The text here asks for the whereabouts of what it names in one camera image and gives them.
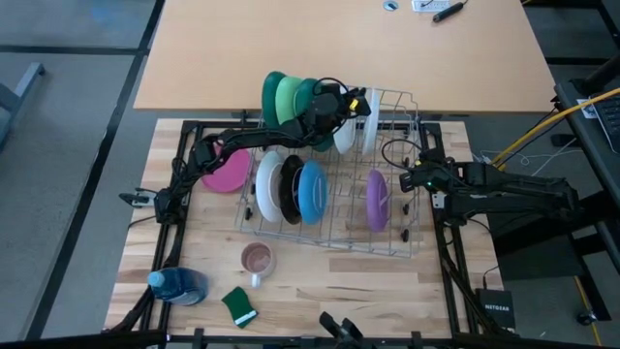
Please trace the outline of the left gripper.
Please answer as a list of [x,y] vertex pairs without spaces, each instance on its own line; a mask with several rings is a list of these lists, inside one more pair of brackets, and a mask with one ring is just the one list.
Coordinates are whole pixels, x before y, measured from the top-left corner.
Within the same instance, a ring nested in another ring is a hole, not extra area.
[[368,116],[371,107],[365,94],[365,87],[347,90],[337,82],[317,81],[301,95],[301,124],[306,132],[331,132],[351,115],[351,103],[355,116]]

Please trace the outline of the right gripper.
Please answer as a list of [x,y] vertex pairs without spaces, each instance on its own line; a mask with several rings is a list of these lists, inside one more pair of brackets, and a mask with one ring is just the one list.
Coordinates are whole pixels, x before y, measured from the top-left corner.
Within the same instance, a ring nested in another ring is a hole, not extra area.
[[410,173],[399,176],[402,192],[410,192],[414,187],[423,186],[431,191],[451,191],[459,185],[459,177],[453,171],[453,158],[441,162],[417,160]]

